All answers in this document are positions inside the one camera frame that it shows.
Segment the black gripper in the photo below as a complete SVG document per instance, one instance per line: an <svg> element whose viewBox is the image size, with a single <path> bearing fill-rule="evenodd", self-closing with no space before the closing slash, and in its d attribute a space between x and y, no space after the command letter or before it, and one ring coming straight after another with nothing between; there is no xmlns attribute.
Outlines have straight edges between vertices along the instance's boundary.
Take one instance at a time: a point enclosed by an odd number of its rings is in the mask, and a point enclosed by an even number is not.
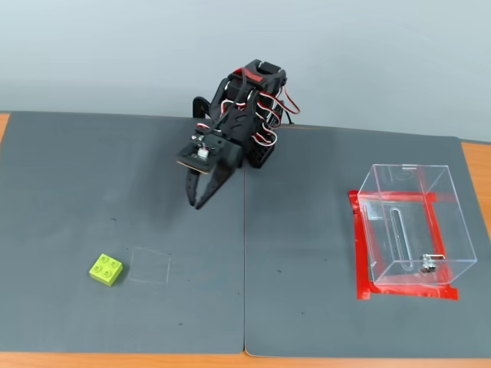
<svg viewBox="0 0 491 368"><path fill-rule="evenodd" d="M212 178L196 203L199 171L188 169L186 196L191 206L201 209L242 165L242 148L252 145L253 110L250 108L211 108L209 146L223 148Z"/></svg>

